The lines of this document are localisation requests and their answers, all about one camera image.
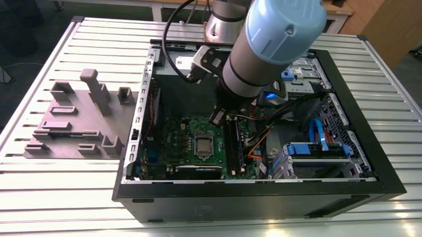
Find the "aluminum table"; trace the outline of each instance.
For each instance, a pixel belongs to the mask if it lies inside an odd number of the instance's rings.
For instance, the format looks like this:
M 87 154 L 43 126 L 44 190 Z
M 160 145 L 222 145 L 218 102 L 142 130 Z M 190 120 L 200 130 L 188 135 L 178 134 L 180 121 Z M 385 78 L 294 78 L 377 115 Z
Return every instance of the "aluminum table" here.
M 68 236 L 417 236 L 422 233 L 422 113 L 371 45 L 323 34 L 313 48 L 330 51 L 407 194 L 322 219 L 140 224 L 111 201 L 118 160 L 26 159 L 56 81 L 87 89 L 84 68 L 108 90 L 139 91 L 150 39 L 163 22 L 79 18 L 71 22 L 0 135 L 0 235 Z M 202 25 L 174 24 L 170 40 L 203 41 Z

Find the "green circuit board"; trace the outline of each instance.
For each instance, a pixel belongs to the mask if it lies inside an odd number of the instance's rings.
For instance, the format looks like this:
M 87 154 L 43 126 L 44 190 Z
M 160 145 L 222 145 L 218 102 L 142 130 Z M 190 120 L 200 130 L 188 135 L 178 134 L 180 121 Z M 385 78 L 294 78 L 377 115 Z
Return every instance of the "green circuit board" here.
M 250 136 L 247 121 L 239 121 L 241 134 Z M 247 165 L 246 172 L 239 175 L 227 175 L 226 149 L 223 128 L 210 124 L 207 117 L 167 117 L 163 125 L 162 147 L 159 150 L 158 168 L 151 168 L 154 179 L 163 179 L 163 167 L 168 165 L 213 165 L 223 168 L 225 179 L 255 178 L 255 167 Z M 195 136 L 213 137 L 213 156 L 205 158 L 195 155 Z

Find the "ram slot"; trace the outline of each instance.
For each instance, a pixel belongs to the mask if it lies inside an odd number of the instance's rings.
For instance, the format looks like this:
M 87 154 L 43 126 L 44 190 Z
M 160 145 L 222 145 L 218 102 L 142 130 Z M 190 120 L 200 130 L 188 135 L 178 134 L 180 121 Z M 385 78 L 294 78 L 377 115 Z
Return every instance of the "ram slot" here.
M 235 120 L 230 120 L 225 124 L 225 144 L 226 144 L 226 162 L 227 173 L 237 175 L 245 172 L 243 162 L 243 146 L 241 140 L 239 123 Z

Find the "chip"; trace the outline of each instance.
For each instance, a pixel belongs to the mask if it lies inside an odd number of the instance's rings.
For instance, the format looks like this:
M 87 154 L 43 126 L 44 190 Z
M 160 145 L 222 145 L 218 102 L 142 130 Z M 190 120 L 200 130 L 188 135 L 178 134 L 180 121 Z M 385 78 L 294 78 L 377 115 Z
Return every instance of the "chip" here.
M 196 140 L 196 152 L 211 152 L 211 139 L 200 138 Z
M 214 134 L 213 133 L 202 133 L 195 134 L 195 155 L 200 159 L 207 159 L 214 155 Z

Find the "wooden cabinet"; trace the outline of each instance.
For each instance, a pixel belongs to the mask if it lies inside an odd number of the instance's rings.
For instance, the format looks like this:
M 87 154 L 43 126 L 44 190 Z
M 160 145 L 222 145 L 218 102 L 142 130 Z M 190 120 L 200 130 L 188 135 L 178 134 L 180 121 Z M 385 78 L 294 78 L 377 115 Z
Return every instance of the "wooden cabinet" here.
M 422 0 L 347 0 L 341 34 L 365 35 L 390 68 L 422 39 Z

